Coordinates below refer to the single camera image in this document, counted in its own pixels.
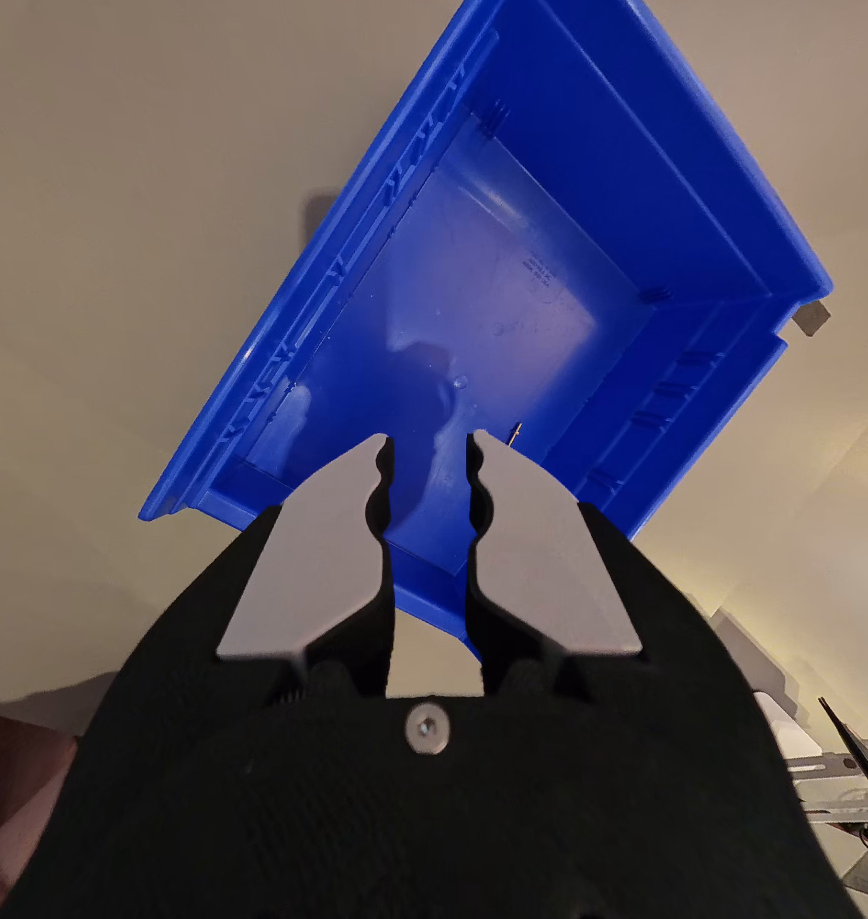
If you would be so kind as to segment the blue plastic bin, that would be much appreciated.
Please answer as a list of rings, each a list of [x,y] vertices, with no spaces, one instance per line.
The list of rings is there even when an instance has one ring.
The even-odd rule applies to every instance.
[[[464,2],[139,518],[238,530],[394,439],[396,606],[473,648],[467,434],[632,538],[833,289],[643,2]]]

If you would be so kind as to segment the tilted thin display board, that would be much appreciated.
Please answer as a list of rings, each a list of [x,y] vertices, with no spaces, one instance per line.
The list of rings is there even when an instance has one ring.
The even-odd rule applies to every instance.
[[[823,696],[818,697],[818,702],[823,708],[827,717],[830,719],[834,729],[840,736],[845,745],[849,756],[854,759],[862,774],[868,780],[868,744],[856,732],[849,728],[841,718],[833,711],[827,700]]]

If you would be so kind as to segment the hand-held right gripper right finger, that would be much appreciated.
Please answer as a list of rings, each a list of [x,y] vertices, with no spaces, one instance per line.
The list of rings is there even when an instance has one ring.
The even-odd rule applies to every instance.
[[[633,657],[643,649],[575,496],[483,429],[467,438],[474,539],[467,632],[501,622],[550,658]]]

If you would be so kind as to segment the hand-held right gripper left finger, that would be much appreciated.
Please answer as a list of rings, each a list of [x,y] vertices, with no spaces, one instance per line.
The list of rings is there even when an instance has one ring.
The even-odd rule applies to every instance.
[[[338,660],[385,679],[394,646],[394,442],[374,434],[281,505],[217,647],[223,661],[281,660],[303,679]]]

